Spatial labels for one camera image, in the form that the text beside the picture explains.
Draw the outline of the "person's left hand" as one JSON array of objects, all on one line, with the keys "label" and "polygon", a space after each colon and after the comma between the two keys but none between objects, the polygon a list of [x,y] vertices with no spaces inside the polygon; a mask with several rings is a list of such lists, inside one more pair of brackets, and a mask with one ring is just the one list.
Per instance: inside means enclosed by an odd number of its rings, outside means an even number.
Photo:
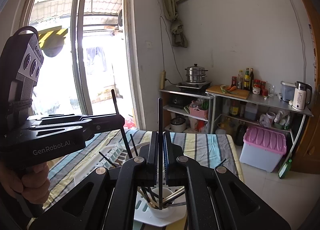
[{"label": "person's left hand", "polygon": [[21,193],[30,203],[42,205],[50,194],[48,173],[49,166],[44,162],[33,166],[31,172],[20,179],[14,171],[1,162],[1,185],[12,197],[15,197],[16,192]]}]

